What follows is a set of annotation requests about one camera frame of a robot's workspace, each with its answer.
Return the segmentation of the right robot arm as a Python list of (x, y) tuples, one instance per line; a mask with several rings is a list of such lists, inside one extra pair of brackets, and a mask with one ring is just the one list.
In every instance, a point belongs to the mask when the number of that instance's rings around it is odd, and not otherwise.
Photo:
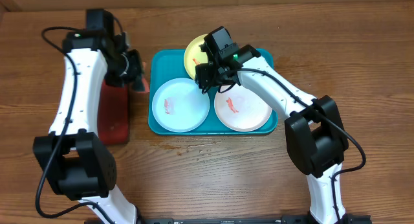
[(291, 161), (307, 177), (311, 218), (317, 223), (341, 223), (346, 211), (338, 176), (349, 143), (335, 101), (301, 91), (253, 46), (239, 47), (224, 27), (207, 34), (200, 48), (208, 58), (195, 68), (202, 91), (237, 84), (270, 106), (284, 121)]

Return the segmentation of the light blue plate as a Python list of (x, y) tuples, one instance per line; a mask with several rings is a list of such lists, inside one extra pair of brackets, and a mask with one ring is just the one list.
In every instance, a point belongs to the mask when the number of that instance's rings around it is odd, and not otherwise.
[(175, 78), (162, 84), (151, 102), (156, 122), (174, 133), (199, 127), (208, 116), (210, 97), (189, 78)]

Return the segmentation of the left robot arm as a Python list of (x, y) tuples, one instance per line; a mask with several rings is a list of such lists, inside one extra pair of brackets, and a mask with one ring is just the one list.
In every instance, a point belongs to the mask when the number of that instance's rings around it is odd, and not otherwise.
[(49, 132), (36, 137), (40, 183), (88, 207), (100, 223), (142, 223), (139, 209), (116, 183), (116, 161), (100, 140), (103, 123), (129, 123), (129, 90), (147, 91), (144, 66), (119, 20), (103, 9), (86, 12), (83, 29), (69, 27), (61, 46), (65, 79)]

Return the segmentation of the red green sponge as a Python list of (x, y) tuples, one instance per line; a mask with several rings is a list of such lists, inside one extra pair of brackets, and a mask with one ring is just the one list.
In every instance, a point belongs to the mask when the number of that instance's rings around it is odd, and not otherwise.
[(137, 76), (135, 79), (132, 89), (134, 92), (137, 93), (148, 93), (149, 92), (149, 85), (147, 80), (143, 76)]

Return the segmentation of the yellow-green plate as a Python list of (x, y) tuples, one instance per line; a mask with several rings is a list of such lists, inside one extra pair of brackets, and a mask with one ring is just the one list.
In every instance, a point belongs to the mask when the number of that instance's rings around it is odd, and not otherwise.
[(208, 57), (205, 52), (201, 51), (200, 46), (204, 44), (206, 34), (200, 35), (193, 39), (184, 52), (184, 68), (191, 79), (195, 79), (195, 67), (201, 63), (207, 63)]

